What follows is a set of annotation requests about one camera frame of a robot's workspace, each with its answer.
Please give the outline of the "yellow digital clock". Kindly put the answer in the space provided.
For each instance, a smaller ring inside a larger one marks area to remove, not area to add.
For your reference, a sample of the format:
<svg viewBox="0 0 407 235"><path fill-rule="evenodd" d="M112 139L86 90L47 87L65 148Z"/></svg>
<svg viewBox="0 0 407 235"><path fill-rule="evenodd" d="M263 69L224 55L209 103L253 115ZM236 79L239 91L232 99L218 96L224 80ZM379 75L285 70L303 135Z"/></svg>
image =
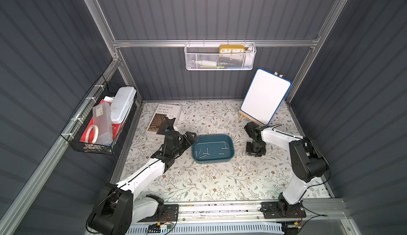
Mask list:
<svg viewBox="0 0 407 235"><path fill-rule="evenodd" d="M246 53L244 45L223 44L219 46L219 54Z"/></svg>

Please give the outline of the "interior design trends book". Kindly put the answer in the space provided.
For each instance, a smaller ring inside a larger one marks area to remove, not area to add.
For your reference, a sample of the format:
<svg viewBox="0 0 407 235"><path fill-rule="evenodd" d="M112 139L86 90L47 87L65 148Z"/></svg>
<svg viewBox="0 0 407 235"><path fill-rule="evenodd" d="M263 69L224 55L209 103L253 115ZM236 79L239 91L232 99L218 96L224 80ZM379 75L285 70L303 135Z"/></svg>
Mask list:
<svg viewBox="0 0 407 235"><path fill-rule="evenodd" d="M162 121L167 117L168 119L176 118L175 127L181 114L180 105L164 104L160 103L154 113L154 116L146 130L146 134L149 137L163 139L165 135L157 134L158 129Z"/></svg>

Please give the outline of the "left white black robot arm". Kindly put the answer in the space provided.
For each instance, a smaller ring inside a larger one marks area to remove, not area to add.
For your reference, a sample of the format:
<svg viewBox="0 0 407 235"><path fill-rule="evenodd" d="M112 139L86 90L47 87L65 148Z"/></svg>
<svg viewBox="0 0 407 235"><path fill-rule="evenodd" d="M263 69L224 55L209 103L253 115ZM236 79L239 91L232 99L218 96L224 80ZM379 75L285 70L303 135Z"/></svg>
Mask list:
<svg viewBox="0 0 407 235"><path fill-rule="evenodd" d="M176 130L165 133L164 143L138 171L100 190L95 206L85 222L87 232L102 235L124 235L132 221L162 218L164 201L148 195L146 200L135 198L155 179L163 175L175 160L196 142L197 134Z"/></svg>

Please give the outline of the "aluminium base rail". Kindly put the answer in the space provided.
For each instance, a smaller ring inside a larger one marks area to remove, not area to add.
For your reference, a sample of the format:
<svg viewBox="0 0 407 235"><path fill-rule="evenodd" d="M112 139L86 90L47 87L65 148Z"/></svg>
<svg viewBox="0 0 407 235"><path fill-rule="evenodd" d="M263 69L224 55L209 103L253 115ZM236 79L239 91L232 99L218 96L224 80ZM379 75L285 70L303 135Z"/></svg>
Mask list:
<svg viewBox="0 0 407 235"><path fill-rule="evenodd" d="M359 235L343 199L305 199L283 214L277 201L180 202L161 221L133 222L128 235Z"/></svg>

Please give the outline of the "white plastic case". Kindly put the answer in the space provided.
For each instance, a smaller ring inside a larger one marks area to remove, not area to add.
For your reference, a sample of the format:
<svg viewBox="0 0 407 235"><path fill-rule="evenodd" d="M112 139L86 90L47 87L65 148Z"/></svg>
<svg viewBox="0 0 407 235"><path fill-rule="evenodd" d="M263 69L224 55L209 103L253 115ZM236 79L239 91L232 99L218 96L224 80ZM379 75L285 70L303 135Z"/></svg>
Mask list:
<svg viewBox="0 0 407 235"><path fill-rule="evenodd" d="M123 122L132 105L136 92L137 90L132 86L121 87L117 91L110 105L112 124Z"/></svg>

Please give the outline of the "red box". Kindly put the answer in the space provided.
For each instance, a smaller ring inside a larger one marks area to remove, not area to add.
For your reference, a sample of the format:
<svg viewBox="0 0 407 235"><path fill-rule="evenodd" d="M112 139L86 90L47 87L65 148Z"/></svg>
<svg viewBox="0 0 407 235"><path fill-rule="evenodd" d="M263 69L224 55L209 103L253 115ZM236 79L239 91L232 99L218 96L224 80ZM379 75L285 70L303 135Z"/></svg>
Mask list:
<svg viewBox="0 0 407 235"><path fill-rule="evenodd" d="M100 103L108 102L108 103L111 105L113 99L114 99L114 97L106 96L102 101L100 101ZM116 136L117 136L118 133L119 133L119 130L120 130L120 129L122 128L122 126L124 125L125 120L127 119L127 116L128 116L128 114L129 114L129 112L130 112L130 109L129 109L129 111L128 111L128 113L127 113L127 115L126 115L126 117L125 117L125 119L123 120L122 123L120 123L120 124L112 124L113 140L116 138ZM85 134L86 134L86 131L87 131L87 129L89 128L89 126L92 125L92 124L93 124L93 113L91 112L91 120L90 120L90 122L88 123L88 125L87 125L85 131L83 132L82 136L80 137L80 141L81 141L81 142L85 143Z"/></svg>

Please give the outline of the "teal plastic storage tray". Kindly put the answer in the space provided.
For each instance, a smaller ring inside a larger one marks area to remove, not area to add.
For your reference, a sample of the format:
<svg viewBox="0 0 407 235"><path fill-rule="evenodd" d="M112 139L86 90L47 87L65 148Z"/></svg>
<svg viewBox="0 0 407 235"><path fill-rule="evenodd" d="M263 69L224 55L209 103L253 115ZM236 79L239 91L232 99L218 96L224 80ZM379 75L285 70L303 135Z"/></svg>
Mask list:
<svg viewBox="0 0 407 235"><path fill-rule="evenodd" d="M233 140L227 134L197 135L191 151L194 161L198 164L224 163L230 161L235 155ZM199 159L203 153L210 155Z"/></svg>

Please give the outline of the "translucent plastic container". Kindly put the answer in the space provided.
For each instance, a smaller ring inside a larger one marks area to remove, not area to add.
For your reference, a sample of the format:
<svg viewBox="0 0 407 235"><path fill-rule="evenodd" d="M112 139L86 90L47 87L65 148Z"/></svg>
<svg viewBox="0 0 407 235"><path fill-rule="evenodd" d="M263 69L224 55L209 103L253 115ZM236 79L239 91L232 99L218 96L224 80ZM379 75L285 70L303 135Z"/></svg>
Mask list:
<svg viewBox="0 0 407 235"><path fill-rule="evenodd" d="M108 146L113 142L111 108L108 102L93 107L93 124L99 127L99 135L95 144Z"/></svg>

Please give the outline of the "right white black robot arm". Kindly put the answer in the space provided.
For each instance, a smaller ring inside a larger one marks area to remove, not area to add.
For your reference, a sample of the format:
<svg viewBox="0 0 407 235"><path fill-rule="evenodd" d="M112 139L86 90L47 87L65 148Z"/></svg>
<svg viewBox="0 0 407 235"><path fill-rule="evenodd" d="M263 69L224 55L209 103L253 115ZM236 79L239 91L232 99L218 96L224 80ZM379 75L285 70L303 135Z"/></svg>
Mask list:
<svg viewBox="0 0 407 235"><path fill-rule="evenodd" d="M265 155L267 143L289 151L294 176L279 195L277 210L286 213L301 208L301 200L307 189L313 186L316 178L329 171L326 158L304 136L291 135L276 127L260 127L254 122L247 123L244 130L251 138L246 147L246 153L250 156Z"/></svg>

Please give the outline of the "white tape roll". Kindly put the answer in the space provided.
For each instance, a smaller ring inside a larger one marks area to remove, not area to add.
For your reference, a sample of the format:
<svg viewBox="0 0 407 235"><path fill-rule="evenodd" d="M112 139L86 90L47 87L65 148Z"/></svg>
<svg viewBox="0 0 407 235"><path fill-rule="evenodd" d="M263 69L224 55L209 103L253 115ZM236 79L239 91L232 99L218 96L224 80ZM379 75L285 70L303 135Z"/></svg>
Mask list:
<svg viewBox="0 0 407 235"><path fill-rule="evenodd" d="M95 144L99 135L99 127L90 125L85 134L85 143Z"/></svg>

